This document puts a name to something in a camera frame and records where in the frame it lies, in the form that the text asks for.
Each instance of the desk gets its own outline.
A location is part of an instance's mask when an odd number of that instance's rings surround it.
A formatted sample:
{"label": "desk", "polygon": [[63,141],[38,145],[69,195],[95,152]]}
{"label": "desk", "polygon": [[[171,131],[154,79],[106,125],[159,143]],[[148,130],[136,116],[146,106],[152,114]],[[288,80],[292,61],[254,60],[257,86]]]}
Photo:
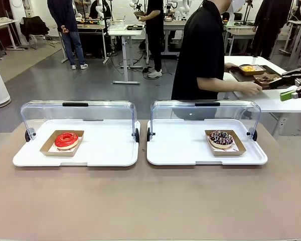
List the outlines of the desk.
{"label": "desk", "polygon": [[0,239],[301,238],[301,162],[257,131],[269,159],[261,167],[152,166],[142,120],[130,168],[17,168],[21,124],[0,148]]}
{"label": "desk", "polygon": [[254,39],[255,32],[252,31],[252,27],[251,27],[251,29],[247,29],[247,27],[245,27],[245,28],[232,28],[232,29],[226,30],[225,40],[224,40],[224,52],[226,52],[229,35],[232,35],[231,47],[230,47],[230,52],[229,52],[229,56],[231,56],[234,40],[235,39]]}
{"label": "desk", "polygon": [[[132,56],[132,37],[133,36],[139,36],[142,34],[142,29],[141,30],[127,30],[128,25],[125,26],[124,30],[112,30],[110,29],[108,31],[108,34],[110,36],[121,36],[121,41],[122,41],[122,56],[123,56],[123,67],[124,67],[124,81],[114,81],[114,84],[139,84],[138,81],[129,81],[128,80],[128,68],[142,68],[142,66],[136,66],[134,65],[134,59]],[[127,42],[125,41],[125,37],[129,39],[129,52],[130,52],[130,64],[127,65],[127,58],[126,58],[126,45]]]}
{"label": "desk", "polygon": [[2,23],[0,24],[0,29],[4,29],[4,28],[7,28],[8,29],[8,32],[9,32],[9,37],[10,37],[10,40],[11,40],[11,43],[12,43],[12,48],[7,48],[7,50],[25,50],[23,48],[18,48],[15,44],[15,41],[14,41],[14,38],[11,34],[11,30],[10,30],[10,24],[12,23],[16,23],[18,22],[17,20],[12,20],[11,22],[8,22],[8,23]]}
{"label": "desk", "polygon": [[[266,59],[262,57],[251,57],[251,56],[225,56],[225,63],[233,63],[236,65],[242,65],[242,64],[258,64],[258,65],[267,65],[274,71],[276,71],[279,74],[283,74],[286,71],[284,69],[281,69],[280,67],[276,66],[275,64],[271,63],[270,61],[267,61]],[[235,78],[230,75],[226,74],[224,76],[224,80],[230,80],[234,81]],[[275,89],[275,90],[264,90],[262,93],[256,95],[256,96],[244,96],[240,92],[235,92],[234,95],[237,99],[242,100],[250,100],[255,102],[258,106],[260,106],[261,111],[265,113],[270,113],[273,115],[273,113],[279,113],[280,116],[276,117],[277,124],[276,127],[272,133],[274,137],[277,137],[280,135],[281,131],[284,128],[284,125],[289,117],[290,113],[301,113],[301,99],[290,99],[287,101],[281,101],[280,100],[280,93],[285,92],[283,89]]]}
{"label": "desk", "polygon": [[[80,32],[80,34],[96,34],[96,35],[102,35],[102,42],[103,42],[103,48],[104,48],[104,61],[102,62],[105,64],[108,60],[107,52],[106,52],[106,45],[105,45],[105,25],[98,25],[98,24],[77,24],[78,29],[92,29],[94,32]],[[64,63],[68,60],[67,55],[65,53],[65,45],[64,42],[62,41],[61,33],[58,31],[58,35],[60,38],[60,42],[62,44],[62,51],[64,54],[64,59],[61,61],[61,63]]]}
{"label": "desk", "polygon": [[285,54],[291,54],[291,52],[287,51],[286,49],[287,49],[288,43],[290,41],[290,37],[291,37],[291,33],[292,33],[294,25],[300,26],[301,25],[301,21],[289,20],[288,23],[290,24],[290,30],[289,30],[289,34],[288,34],[286,42],[285,42],[285,46],[284,46],[283,49],[279,49],[281,52],[283,52]]}
{"label": "desk", "polygon": [[176,55],[179,56],[179,52],[170,52],[169,51],[169,31],[182,30],[187,21],[173,20],[172,22],[164,22],[164,33],[165,33],[165,50],[162,52],[162,55]]}

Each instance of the man's hand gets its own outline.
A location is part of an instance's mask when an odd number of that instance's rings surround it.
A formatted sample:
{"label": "man's hand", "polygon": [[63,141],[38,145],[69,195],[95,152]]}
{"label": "man's hand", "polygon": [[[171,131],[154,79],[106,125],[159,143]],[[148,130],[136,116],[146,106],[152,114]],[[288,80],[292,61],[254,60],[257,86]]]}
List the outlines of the man's hand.
{"label": "man's hand", "polygon": [[224,64],[224,72],[228,72],[230,68],[233,68],[233,67],[237,67],[237,65],[235,64],[232,64],[232,63],[225,63]]}
{"label": "man's hand", "polygon": [[138,21],[140,22],[145,22],[147,20],[147,17],[146,16],[140,16]]}
{"label": "man's hand", "polygon": [[239,84],[240,92],[248,96],[259,94],[262,91],[262,87],[253,82],[241,82]]}

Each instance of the floor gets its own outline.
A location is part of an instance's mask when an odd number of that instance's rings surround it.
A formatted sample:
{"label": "floor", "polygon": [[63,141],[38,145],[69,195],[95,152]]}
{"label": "floor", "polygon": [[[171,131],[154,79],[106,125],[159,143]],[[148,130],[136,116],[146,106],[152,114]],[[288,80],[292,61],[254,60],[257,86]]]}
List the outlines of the floor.
{"label": "floor", "polygon": [[[134,43],[134,59],[141,57],[138,51],[138,43]],[[32,53],[29,57],[37,60],[36,54]],[[112,84],[114,80],[123,80],[123,69],[118,67],[122,60],[121,53],[109,59],[105,65],[102,64],[102,59],[87,59],[89,68],[83,71],[71,70],[68,62],[61,64],[62,59],[62,51],[58,51],[6,82],[12,103],[0,108],[0,133],[12,132],[22,122],[20,108],[31,100],[124,99],[135,103],[138,119],[148,119],[153,101],[171,97],[177,65],[174,58],[163,59],[164,74],[157,80],[145,79],[141,72],[129,70],[129,79],[140,81],[140,85]],[[288,58],[277,54],[276,51],[271,61],[284,68]],[[146,66],[143,58],[140,64]],[[272,132],[276,122],[269,114],[263,114],[261,123]],[[282,135],[301,136],[301,114],[290,116]]]}

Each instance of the red glazed donut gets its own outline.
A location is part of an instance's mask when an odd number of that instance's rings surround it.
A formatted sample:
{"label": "red glazed donut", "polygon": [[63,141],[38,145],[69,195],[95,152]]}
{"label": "red glazed donut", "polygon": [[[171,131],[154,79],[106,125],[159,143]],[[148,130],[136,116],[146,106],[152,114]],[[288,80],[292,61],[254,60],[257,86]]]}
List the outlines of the red glazed donut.
{"label": "red glazed donut", "polygon": [[61,150],[73,148],[78,144],[78,135],[75,133],[62,133],[55,139],[55,146]]}

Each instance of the transparent dome lid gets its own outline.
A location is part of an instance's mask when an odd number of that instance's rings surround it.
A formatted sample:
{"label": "transparent dome lid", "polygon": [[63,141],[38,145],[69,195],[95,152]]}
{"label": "transparent dome lid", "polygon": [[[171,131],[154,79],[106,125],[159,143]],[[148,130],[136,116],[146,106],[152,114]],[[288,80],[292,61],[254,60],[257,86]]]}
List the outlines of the transparent dome lid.
{"label": "transparent dome lid", "polygon": [[131,127],[135,137],[136,109],[129,101],[31,101],[21,108],[21,115],[30,139],[47,122],[117,122]]}
{"label": "transparent dome lid", "polygon": [[182,133],[176,128],[163,128],[163,124],[184,124],[207,122],[214,125],[222,123],[242,123],[249,138],[254,139],[261,116],[260,107],[251,101],[241,100],[199,100],[199,101],[156,101],[151,106],[149,139],[172,139],[172,136],[187,138],[190,133]]}

